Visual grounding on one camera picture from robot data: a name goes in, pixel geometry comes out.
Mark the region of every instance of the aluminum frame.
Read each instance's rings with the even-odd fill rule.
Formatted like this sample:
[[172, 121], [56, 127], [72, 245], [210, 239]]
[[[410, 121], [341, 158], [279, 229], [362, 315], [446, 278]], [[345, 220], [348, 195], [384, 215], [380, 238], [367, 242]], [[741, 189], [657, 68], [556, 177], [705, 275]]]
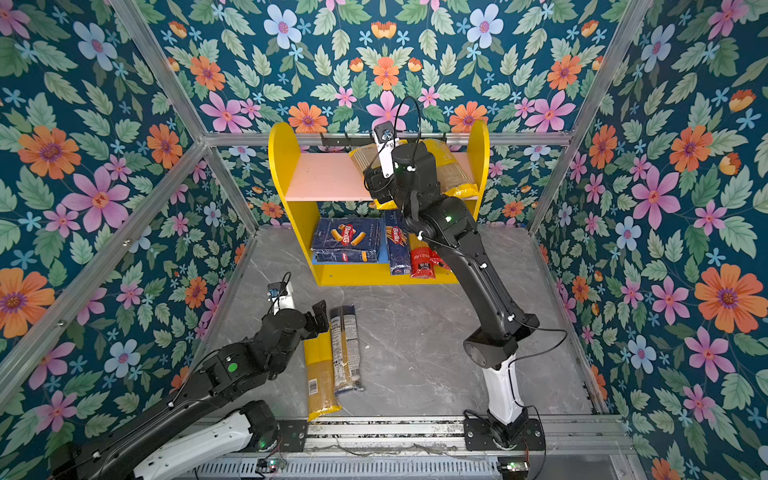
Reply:
[[627, 5], [627, 9], [624, 11], [624, 17], [622, 17], [616, 28], [616, 33], [611, 39], [611, 43], [608, 44], [608, 48], [605, 51], [603, 64], [598, 71], [598, 74], [594, 77], [592, 87], [584, 99], [584, 103], [579, 108], [578, 115], [574, 121], [573, 138], [571, 143], [565, 148], [565, 151], [560, 156], [558, 163], [555, 165], [554, 170], [549, 176], [549, 181], [544, 191], [541, 192], [541, 197], [538, 200], [538, 207], [536, 207], [536, 215], [533, 221], [528, 226], [528, 230], [535, 232], [541, 222], [544, 220], [544, 216], [552, 205], [554, 198], [557, 196], [558, 189], [565, 179], [565, 175], [568, 173], [568, 166], [571, 161], [576, 157], [578, 149], [584, 143], [584, 137], [589, 130], [590, 125], [594, 119], [594, 116], [598, 112], [598, 108], [603, 101], [603, 98], [608, 93], [608, 88], [611, 86], [611, 82], [616, 76], [616, 70], [624, 57], [627, 55], [630, 43], [637, 34], [637, 30], [643, 23], [645, 14], [648, 9], [653, 5], [654, 0], [630, 0]]

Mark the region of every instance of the blue flower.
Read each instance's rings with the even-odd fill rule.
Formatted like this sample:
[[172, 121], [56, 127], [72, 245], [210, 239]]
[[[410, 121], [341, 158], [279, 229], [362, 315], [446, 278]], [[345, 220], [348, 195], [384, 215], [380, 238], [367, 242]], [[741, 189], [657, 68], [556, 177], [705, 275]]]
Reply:
[[112, 385], [117, 382], [117, 378], [115, 378], [114, 373], [110, 373], [109, 375], [105, 375], [104, 378], [104, 386], [101, 387], [101, 389], [106, 390], [112, 388]]
[[747, 108], [744, 118], [737, 118], [736, 123], [741, 124], [739, 131], [742, 131], [746, 127], [749, 127], [750, 130], [752, 130], [755, 128], [754, 121], [760, 119], [763, 116], [763, 114], [752, 115], [752, 113], [752, 108]]
[[61, 377], [51, 375], [51, 379], [48, 380], [43, 387], [45, 387], [50, 393], [55, 392], [61, 388]]
[[58, 20], [59, 23], [69, 23], [67, 12], [59, 10], [57, 6], [54, 6], [53, 13], [51, 14]]
[[125, 152], [125, 145], [121, 144], [119, 140], [115, 140], [113, 144], [109, 144], [115, 154], [122, 155]]
[[599, 28], [594, 31], [594, 37], [592, 37], [592, 41], [594, 43], [600, 43], [600, 40], [605, 40], [605, 33], [608, 31], [607, 28], [603, 28], [600, 30]]
[[717, 247], [712, 249], [712, 253], [706, 252], [704, 255], [710, 259], [710, 261], [707, 262], [708, 265], [712, 265], [714, 263], [715, 265], [720, 266], [720, 262], [725, 260], [725, 255], [720, 255], [720, 249]]
[[760, 411], [757, 409], [757, 407], [751, 410], [746, 409], [746, 412], [750, 414], [750, 416], [748, 416], [746, 419], [749, 420], [750, 422], [755, 422], [755, 426], [758, 429], [761, 429], [763, 427], [761, 423], [768, 423], [768, 419], [760, 415]]
[[304, 54], [302, 53], [304, 51], [303, 47], [296, 47], [296, 44], [291, 44], [290, 51], [288, 52], [288, 55], [292, 56], [296, 61], [299, 60], [299, 58], [304, 58]]
[[474, 44], [472, 47], [467, 47], [467, 52], [467, 56], [475, 60], [480, 55], [479, 45]]
[[680, 21], [677, 23], [678, 25], [688, 25], [689, 20], [692, 19], [692, 15], [690, 14], [690, 8], [685, 11], [685, 13], [680, 15]]
[[296, 26], [301, 32], [306, 35], [310, 33], [311, 23], [306, 23], [303, 18], [299, 18], [299, 24]]
[[40, 228], [40, 220], [42, 220], [43, 217], [36, 217], [32, 215], [32, 212], [27, 212], [26, 218], [20, 218], [18, 220], [18, 223], [20, 225], [26, 225], [27, 231], [31, 232], [33, 228]]
[[10, 91], [7, 87], [3, 87], [2, 90], [5, 92], [8, 97], [3, 98], [5, 100], [5, 103], [13, 103], [16, 108], [20, 108], [20, 104], [25, 104], [27, 101], [24, 98], [20, 98], [19, 95], [22, 94], [20, 90], [14, 90]]
[[80, 373], [83, 371], [83, 367], [88, 363], [87, 360], [83, 360], [83, 356], [80, 355], [77, 360], [72, 360], [69, 366], [72, 367], [72, 373]]
[[22, 270], [26, 270], [27, 266], [30, 263], [37, 263], [38, 261], [32, 258], [32, 255], [35, 255], [34, 250], [29, 250], [27, 253], [22, 252], [21, 250], [13, 250], [13, 254], [16, 255], [16, 260], [13, 260], [11, 262], [11, 266], [17, 266], [19, 264], [22, 265]]
[[407, 41], [409, 41], [409, 40], [411, 39], [411, 38], [408, 36], [408, 33], [410, 33], [410, 32], [408, 32], [408, 30], [406, 30], [406, 31], [402, 31], [402, 30], [400, 30], [400, 31], [398, 31], [398, 32], [397, 32], [397, 40], [396, 40], [396, 41], [397, 41], [397, 42], [398, 42], [400, 45], [402, 45], [403, 47], [405, 47], [405, 46], [406, 46], [406, 42], [407, 42]]
[[200, 41], [203, 37], [203, 34], [200, 32], [200, 30], [195, 29], [193, 26], [190, 26], [189, 34], [190, 37], [194, 38], [195, 41]]
[[125, 78], [125, 75], [128, 74], [127, 70], [125, 69], [125, 65], [123, 65], [123, 62], [118, 64], [116, 61], [112, 61], [112, 66], [114, 67], [114, 74], [116, 76]]
[[469, 30], [471, 27], [471, 25], [467, 24], [466, 17], [464, 17], [461, 23], [459, 23], [458, 20], [456, 21], [456, 30], [458, 30], [462, 35], [467, 33], [467, 30]]

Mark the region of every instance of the spaghetti package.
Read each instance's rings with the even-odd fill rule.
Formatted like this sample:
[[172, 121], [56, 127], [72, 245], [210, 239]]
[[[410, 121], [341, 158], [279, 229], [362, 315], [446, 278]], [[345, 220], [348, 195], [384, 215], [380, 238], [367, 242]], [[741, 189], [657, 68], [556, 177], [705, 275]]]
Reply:
[[449, 197], [467, 198], [478, 194], [477, 185], [473, 184], [458, 164], [456, 157], [444, 141], [428, 138], [423, 140], [430, 154], [435, 155], [437, 179], [440, 190]]
[[330, 311], [333, 346], [333, 387], [338, 395], [348, 390], [363, 390], [360, 382], [360, 344], [354, 305], [342, 305]]
[[413, 233], [408, 234], [408, 242], [411, 245], [411, 278], [435, 278], [435, 268], [429, 262], [432, 249]]

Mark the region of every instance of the pasta package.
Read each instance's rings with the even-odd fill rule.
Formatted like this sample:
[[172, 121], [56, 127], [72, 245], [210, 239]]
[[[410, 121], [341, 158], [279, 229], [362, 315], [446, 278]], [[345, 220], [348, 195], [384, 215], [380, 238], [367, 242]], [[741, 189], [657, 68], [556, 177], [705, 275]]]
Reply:
[[440, 182], [440, 189], [445, 195], [458, 198], [478, 195], [478, 186], [469, 180], [444, 141], [428, 138], [422, 142], [426, 145], [427, 151], [435, 156], [437, 180]]

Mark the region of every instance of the pink flower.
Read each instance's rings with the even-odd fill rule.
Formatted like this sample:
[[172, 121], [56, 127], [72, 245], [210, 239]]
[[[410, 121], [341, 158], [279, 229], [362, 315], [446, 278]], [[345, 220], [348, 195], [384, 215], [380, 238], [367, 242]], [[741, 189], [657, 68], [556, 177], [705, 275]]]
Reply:
[[717, 369], [721, 369], [725, 373], [736, 372], [730, 360], [720, 356], [721, 353], [728, 351], [728, 340], [716, 339], [710, 345], [710, 334], [702, 326], [696, 331], [696, 335], [699, 337], [698, 342], [692, 336], [685, 339], [685, 344], [688, 345], [688, 348], [697, 352], [688, 359], [690, 366], [698, 369], [704, 365], [707, 377], [713, 382], [716, 382], [717, 377], [720, 376]]
[[633, 180], [638, 181], [641, 178], [645, 180], [645, 177], [647, 176], [646, 171], [650, 168], [650, 162], [648, 161], [647, 155], [643, 155], [640, 158], [635, 157], [634, 158], [634, 167], [629, 169], [629, 173], [633, 174]]
[[565, 90], [560, 90], [552, 97], [552, 102], [548, 103], [545, 99], [539, 98], [535, 103], [536, 111], [538, 115], [531, 115], [531, 117], [525, 121], [525, 124], [529, 127], [538, 125], [536, 131], [539, 133], [549, 131], [549, 127], [552, 130], [559, 131], [565, 128], [565, 121], [560, 118], [562, 115], [570, 114], [575, 104], [565, 104]]
[[37, 389], [45, 381], [48, 372], [51, 372], [51, 375], [64, 375], [67, 372], [67, 363], [64, 360], [60, 360], [60, 358], [69, 355], [72, 353], [72, 350], [74, 350], [74, 343], [66, 342], [44, 356], [43, 360], [29, 377], [29, 387], [33, 390]]
[[181, 202], [182, 204], [185, 204], [187, 202], [187, 196], [184, 195], [184, 193], [187, 192], [189, 189], [190, 188], [185, 184], [179, 185], [179, 188], [174, 192], [173, 195], [170, 196], [170, 204], [175, 205], [176, 202]]
[[406, 123], [402, 119], [402, 116], [408, 113], [408, 110], [410, 107], [406, 104], [399, 105], [399, 112], [400, 115], [397, 115], [398, 109], [395, 108], [395, 95], [392, 94], [391, 91], [386, 90], [384, 93], [382, 93], [382, 96], [380, 98], [382, 104], [376, 105], [368, 105], [366, 107], [366, 110], [368, 113], [373, 115], [374, 117], [378, 117], [373, 121], [373, 125], [371, 125], [371, 128], [374, 128], [376, 125], [383, 124], [387, 121], [391, 121], [392, 123], [395, 123], [395, 116], [398, 117], [397, 119], [397, 125], [395, 125], [395, 128], [397, 130], [405, 130], [406, 129]]
[[419, 0], [419, 3], [421, 5], [429, 4], [429, 6], [432, 7], [432, 10], [435, 12], [437, 12], [438, 7], [440, 6], [440, 0]]
[[183, 214], [178, 213], [176, 215], [171, 215], [170, 218], [174, 219], [174, 232], [176, 232], [179, 237], [189, 231], [188, 224], [190, 221], [188, 218], [184, 218]]
[[587, 345], [592, 343], [594, 341], [594, 332], [591, 328], [589, 328], [589, 325], [584, 327], [584, 331], [581, 332], [581, 338], [584, 339], [584, 341], [587, 342]]
[[227, 106], [224, 106], [224, 100], [218, 94], [210, 92], [208, 94], [209, 104], [202, 104], [200, 109], [209, 117], [215, 117], [214, 130], [225, 131], [230, 129], [230, 132], [239, 134], [242, 130], [240, 127], [250, 127], [253, 125], [247, 118], [238, 115], [240, 113], [240, 102], [238, 100], [229, 100]]
[[712, 14], [709, 19], [709, 24], [714, 25], [710, 31], [710, 40], [717, 37], [718, 33], [722, 33], [723, 37], [730, 35], [733, 30], [733, 22], [750, 11], [749, 7], [744, 4], [744, 0], [723, 0], [720, 6], [723, 11]]
[[422, 96], [419, 97], [419, 101], [424, 104], [424, 108], [429, 105], [437, 105], [437, 101], [440, 98], [440, 94], [435, 91], [435, 87], [429, 87], [429, 90], [422, 88]]
[[632, 187], [634, 197], [642, 200], [634, 208], [632, 217], [643, 218], [650, 211], [648, 223], [651, 228], [656, 230], [661, 225], [661, 210], [672, 214], [680, 209], [680, 202], [677, 201], [676, 197], [665, 195], [665, 193], [675, 188], [679, 177], [679, 173], [672, 172], [665, 175], [664, 179], [659, 183], [659, 169], [651, 166], [646, 177], [647, 187], [640, 184]]
[[605, 185], [601, 185], [602, 183], [603, 174], [599, 174], [596, 177], [594, 174], [590, 174], [589, 184], [584, 186], [584, 191], [587, 192], [587, 203], [600, 203], [600, 195], [605, 193]]
[[352, 88], [344, 90], [344, 87], [339, 87], [339, 93], [336, 94], [336, 100], [339, 101], [340, 107], [347, 106], [352, 108], [352, 103], [357, 101], [357, 98], [352, 95]]
[[67, 208], [62, 204], [56, 206], [55, 212], [48, 210], [43, 212], [43, 215], [50, 220], [45, 226], [49, 232], [58, 230], [62, 237], [67, 238], [69, 237], [69, 230], [80, 230], [80, 225], [74, 221], [78, 217], [78, 212], [67, 212]]
[[571, 164], [568, 165], [571, 168], [571, 180], [576, 180], [576, 183], [581, 181], [581, 175], [587, 174], [587, 168], [584, 164], [587, 163], [587, 154], [580, 155], [576, 153], [576, 157], [571, 160]]
[[598, 220], [600, 220], [600, 217], [596, 216], [592, 212], [589, 213], [589, 217], [587, 217], [587, 226], [585, 228], [590, 235], [594, 235], [594, 233], [597, 232], [600, 228], [598, 225]]
[[565, 308], [565, 313], [568, 315], [568, 318], [571, 320], [571, 323], [576, 323], [576, 314], [574, 313], [574, 308], [576, 308], [576, 299], [574, 297], [568, 298], [568, 291], [564, 287], [559, 290], [560, 290], [560, 297], [563, 300], [563, 307]]
[[488, 176], [490, 178], [501, 176], [504, 174], [504, 170], [507, 170], [507, 167], [502, 163], [502, 161], [498, 161], [488, 167]]
[[198, 184], [200, 183], [200, 179], [205, 180], [208, 178], [205, 173], [205, 168], [207, 166], [208, 164], [205, 163], [205, 160], [197, 162], [197, 165], [194, 166], [194, 170], [192, 171], [192, 180], [194, 180], [194, 183]]
[[254, 118], [261, 118], [261, 105], [254, 104], [250, 98], [248, 100], [240, 100], [240, 113], [247, 114], [248, 118], [253, 120]]
[[522, 102], [515, 105], [515, 109], [517, 109], [515, 112], [516, 117], [528, 118], [528, 114], [532, 114], [535, 111], [534, 102], [523, 98]]
[[346, 5], [346, 0], [326, 0], [326, 8], [328, 8], [331, 12], [333, 12], [336, 4]]
[[704, 419], [710, 422], [715, 421], [715, 414], [712, 413], [711, 409], [716, 403], [710, 397], [704, 396], [704, 391], [698, 383], [694, 386], [693, 390], [686, 386], [683, 387], [683, 392], [688, 397], [683, 400], [683, 406], [694, 411], [694, 417], [696, 417], [697, 422], [701, 423]]
[[104, 313], [104, 304], [102, 302], [97, 302], [96, 300], [103, 299], [106, 294], [107, 289], [104, 287], [100, 286], [96, 289], [94, 295], [91, 297], [91, 301], [88, 302], [88, 305], [78, 312], [78, 323], [85, 325], [91, 318], [91, 313], [95, 313], [96, 315]]
[[138, 305], [139, 295], [144, 292], [143, 288], [139, 288], [138, 283], [133, 282], [130, 285], [120, 285], [120, 291], [122, 292], [117, 297], [118, 302], [123, 303], [123, 308], [128, 310], [131, 308], [131, 304]]
[[85, 231], [92, 232], [101, 227], [101, 218], [107, 225], [118, 228], [128, 218], [128, 210], [117, 203], [128, 198], [131, 189], [125, 185], [115, 185], [110, 188], [110, 175], [106, 168], [99, 167], [94, 173], [95, 185], [81, 174], [72, 175], [74, 184], [85, 194], [69, 194], [64, 197], [61, 204], [72, 210], [82, 211], [88, 209], [83, 217]]
[[77, 397], [77, 393], [70, 393], [65, 398], [64, 393], [61, 390], [57, 390], [51, 397], [51, 405], [41, 405], [36, 408], [35, 413], [40, 418], [37, 432], [42, 432], [49, 425], [54, 432], [61, 430], [61, 427], [64, 425], [64, 419], [68, 419], [78, 412], [77, 407], [70, 406]]
[[728, 211], [725, 207], [715, 208], [715, 200], [710, 200], [707, 209], [697, 208], [695, 210], [698, 220], [694, 222], [694, 227], [704, 228], [707, 236], [712, 234], [712, 227], [721, 230], [725, 228], [725, 222], [721, 220], [722, 216]]
[[638, 292], [640, 289], [640, 283], [635, 283], [627, 278], [627, 285], [621, 287], [621, 292], [624, 294], [624, 303], [631, 303], [632, 308], [637, 308], [637, 302], [643, 301], [643, 294]]
[[29, 38], [29, 32], [22, 23], [29, 23], [30, 18], [21, 10], [12, 10], [12, 0], [0, 0], [0, 33], [6, 37], [16, 30], [24, 38]]
[[675, 321], [675, 313], [683, 318], [690, 318], [688, 308], [681, 302], [688, 298], [688, 289], [680, 287], [677, 290], [674, 289], [674, 282], [670, 277], [664, 279], [664, 289], [660, 286], [653, 285], [650, 291], [654, 293], [659, 300], [654, 302], [654, 312], [664, 312], [664, 318], [667, 323], [672, 325]]

